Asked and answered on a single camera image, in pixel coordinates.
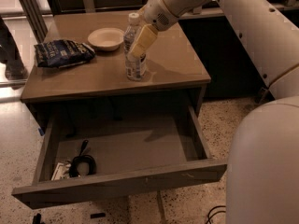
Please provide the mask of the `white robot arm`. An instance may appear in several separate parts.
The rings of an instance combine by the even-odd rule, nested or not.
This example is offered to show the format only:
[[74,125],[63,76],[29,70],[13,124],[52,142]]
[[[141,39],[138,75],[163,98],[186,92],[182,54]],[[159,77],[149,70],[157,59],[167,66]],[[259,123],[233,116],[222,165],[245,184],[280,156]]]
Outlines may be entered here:
[[[208,0],[149,0],[129,52]],[[227,161],[226,224],[299,224],[299,28],[267,0],[216,0],[273,101],[238,126]]]

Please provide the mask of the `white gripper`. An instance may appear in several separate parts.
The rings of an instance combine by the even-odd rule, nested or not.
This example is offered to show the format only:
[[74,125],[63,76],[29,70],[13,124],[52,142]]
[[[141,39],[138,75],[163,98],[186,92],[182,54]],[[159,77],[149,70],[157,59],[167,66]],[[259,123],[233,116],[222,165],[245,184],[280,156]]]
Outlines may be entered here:
[[143,21],[148,24],[144,25],[137,33],[128,52],[128,58],[137,59],[144,55],[157,39],[158,31],[168,30],[177,23],[183,10],[184,0],[148,0],[138,10]]

